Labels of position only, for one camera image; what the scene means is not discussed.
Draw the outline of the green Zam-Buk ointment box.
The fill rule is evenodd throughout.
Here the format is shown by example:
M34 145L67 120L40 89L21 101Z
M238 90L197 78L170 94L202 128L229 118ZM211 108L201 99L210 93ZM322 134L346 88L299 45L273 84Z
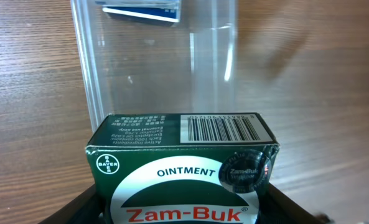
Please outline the green Zam-Buk ointment box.
M278 152L258 113L111 114L85 147L107 223L256 223Z

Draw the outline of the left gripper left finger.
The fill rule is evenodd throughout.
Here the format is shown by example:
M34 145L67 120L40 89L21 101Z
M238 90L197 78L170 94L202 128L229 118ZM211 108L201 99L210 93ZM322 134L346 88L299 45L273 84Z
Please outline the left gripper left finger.
M93 184L39 224L105 224L103 209L103 202Z

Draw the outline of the Hansaplast plaster box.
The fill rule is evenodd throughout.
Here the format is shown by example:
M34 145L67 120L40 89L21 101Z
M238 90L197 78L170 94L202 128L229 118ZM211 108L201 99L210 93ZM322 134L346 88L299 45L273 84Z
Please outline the Hansaplast plaster box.
M180 22L180 11L178 9L103 6L103 12L152 21Z

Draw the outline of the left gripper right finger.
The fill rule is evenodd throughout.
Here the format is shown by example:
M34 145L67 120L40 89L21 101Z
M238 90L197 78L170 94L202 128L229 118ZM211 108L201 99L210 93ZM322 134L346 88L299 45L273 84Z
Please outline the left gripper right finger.
M312 215L272 184L258 191L258 224L327 224L327 215Z

